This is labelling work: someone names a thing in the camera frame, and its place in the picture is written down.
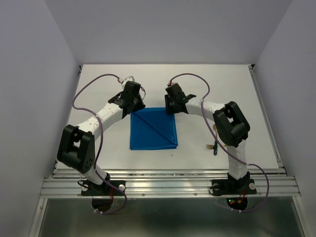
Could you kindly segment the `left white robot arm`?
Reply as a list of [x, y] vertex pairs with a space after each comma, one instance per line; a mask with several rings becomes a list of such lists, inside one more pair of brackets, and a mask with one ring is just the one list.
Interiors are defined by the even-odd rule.
[[96, 164], [101, 151], [95, 149], [95, 141], [104, 138], [106, 129], [145, 108], [139, 93], [141, 84], [124, 80], [122, 87], [122, 92], [112, 97], [99, 112], [93, 112], [87, 121], [76, 126], [69, 124], [63, 129], [57, 159], [86, 178], [78, 182], [83, 193], [90, 191], [91, 195], [105, 196], [117, 191], [124, 195], [124, 183], [111, 184], [110, 175]]

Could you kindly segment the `blue cloth napkin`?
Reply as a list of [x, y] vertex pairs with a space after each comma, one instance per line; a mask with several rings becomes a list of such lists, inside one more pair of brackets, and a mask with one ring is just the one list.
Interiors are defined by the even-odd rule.
[[170, 150], [178, 146], [175, 115], [164, 107], [144, 108], [130, 116], [131, 150]]

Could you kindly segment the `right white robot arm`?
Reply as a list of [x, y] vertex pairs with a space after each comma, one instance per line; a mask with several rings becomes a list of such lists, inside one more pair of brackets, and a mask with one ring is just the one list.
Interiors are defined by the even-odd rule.
[[179, 84], [166, 89], [165, 108], [168, 114], [186, 113], [211, 120], [216, 126], [215, 139], [224, 144], [228, 155], [229, 170], [227, 179], [212, 180], [213, 195], [235, 195], [248, 188], [250, 173], [247, 168], [245, 145], [250, 125], [236, 102], [219, 104], [205, 102], [196, 95], [185, 95]]

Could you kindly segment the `gold spoon green handle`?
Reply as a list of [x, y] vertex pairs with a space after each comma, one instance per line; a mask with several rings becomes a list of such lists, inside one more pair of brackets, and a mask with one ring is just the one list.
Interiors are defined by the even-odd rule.
[[217, 142], [218, 131], [217, 131], [217, 127], [215, 124], [213, 125], [213, 130], [215, 131], [215, 137], [216, 137], [216, 140], [215, 140], [214, 146], [213, 146], [213, 154], [216, 156], [218, 153], [218, 142]]

